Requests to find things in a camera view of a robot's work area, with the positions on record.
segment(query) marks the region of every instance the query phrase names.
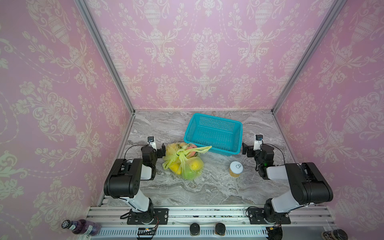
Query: bag of fruit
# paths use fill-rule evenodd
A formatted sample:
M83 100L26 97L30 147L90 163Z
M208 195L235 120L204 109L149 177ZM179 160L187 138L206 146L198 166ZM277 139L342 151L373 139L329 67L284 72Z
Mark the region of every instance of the bag of fruit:
M206 153L212 146L197 147L192 143L177 142L168 144L163 168L170 169L174 174L187 180L193 180L201 175L204 163L198 152Z

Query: gray marble surface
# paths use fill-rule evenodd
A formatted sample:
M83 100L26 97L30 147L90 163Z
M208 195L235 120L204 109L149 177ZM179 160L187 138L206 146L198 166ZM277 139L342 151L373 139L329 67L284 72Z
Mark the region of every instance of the gray marble surface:
M157 144L183 142L189 120L195 112L136 112L126 149L134 144L146 144L148 136L155 136ZM211 116L237 120L243 123L243 142L253 145L253 135L264 135L264 143L280 148L286 162L293 162L283 137L273 121L269 110L260 111L203 111ZM141 158L140 146L132 147L127 159ZM255 171L255 160L241 153L223 156L208 152L201 154L204 170L193 181L184 180L162 167L158 159L157 174L153 181L141 181L140 189L155 205L216 205L216 204L264 204L268 198L277 197L289 190L286 181L263 180ZM275 149L275 164L283 158ZM234 178L229 175L229 165L239 161L243 173ZM108 201L109 206L125 206L119 199Z

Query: white can lid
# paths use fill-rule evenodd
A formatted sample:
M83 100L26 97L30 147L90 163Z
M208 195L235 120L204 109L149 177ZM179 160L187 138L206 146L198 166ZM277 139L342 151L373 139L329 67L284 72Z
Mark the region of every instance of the white can lid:
M243 165L237 161L231 162L229 168L234 174L240 174L243 172Z

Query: teal basket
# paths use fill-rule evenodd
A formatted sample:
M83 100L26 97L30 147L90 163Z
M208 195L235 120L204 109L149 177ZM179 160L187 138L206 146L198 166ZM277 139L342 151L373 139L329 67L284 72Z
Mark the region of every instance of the teal basket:
M243 124L239 121L195 113L185 131L184 142L198 147L212 146L210 152L225 156L239 154Z

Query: pink wallpaper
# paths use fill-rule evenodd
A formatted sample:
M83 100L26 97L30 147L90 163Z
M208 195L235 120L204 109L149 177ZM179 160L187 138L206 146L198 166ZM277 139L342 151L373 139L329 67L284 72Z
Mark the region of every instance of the pink wallpaper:
M350 239L384 227L384 1L349 0L277 117L300 162L315 162Z
M77 239L128 115L73 1L3 1L0 239Z
M87 0L135 109L271 109L333 0Z

